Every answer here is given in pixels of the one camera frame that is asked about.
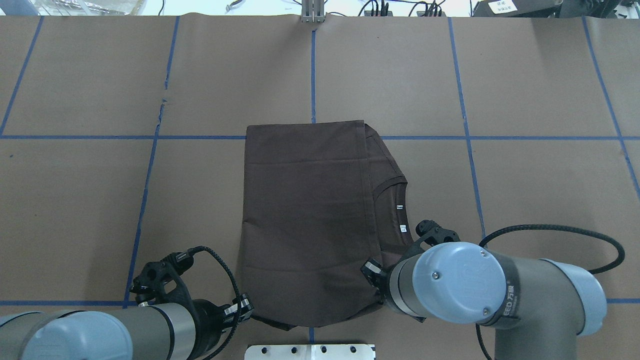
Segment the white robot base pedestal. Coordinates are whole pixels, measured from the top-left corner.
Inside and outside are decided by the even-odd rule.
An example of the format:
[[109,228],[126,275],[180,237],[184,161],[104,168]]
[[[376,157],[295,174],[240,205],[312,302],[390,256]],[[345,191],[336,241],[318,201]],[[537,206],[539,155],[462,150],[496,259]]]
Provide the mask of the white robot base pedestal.
[[374,344],[278,344],[252,345],[245,360],[376,360]]

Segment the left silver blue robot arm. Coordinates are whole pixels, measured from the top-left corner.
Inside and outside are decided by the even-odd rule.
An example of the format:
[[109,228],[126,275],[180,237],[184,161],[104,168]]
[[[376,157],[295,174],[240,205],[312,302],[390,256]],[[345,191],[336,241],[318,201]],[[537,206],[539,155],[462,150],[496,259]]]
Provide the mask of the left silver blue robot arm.
[[114,311],[27,311],[1,317],[3,360],[196,360],[254,310],[242,294],[232,304],[142,303]]

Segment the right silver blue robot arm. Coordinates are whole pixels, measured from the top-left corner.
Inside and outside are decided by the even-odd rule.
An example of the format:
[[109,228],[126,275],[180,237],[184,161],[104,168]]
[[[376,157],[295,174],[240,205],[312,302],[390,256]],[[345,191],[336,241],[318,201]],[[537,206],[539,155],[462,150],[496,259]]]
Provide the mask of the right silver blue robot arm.
[[409,251],[389,268],[369,259],[361,272],[393,312],[494,329],[496,360],[576,360],[578,338],[608,311],[587,269],[463,241]]

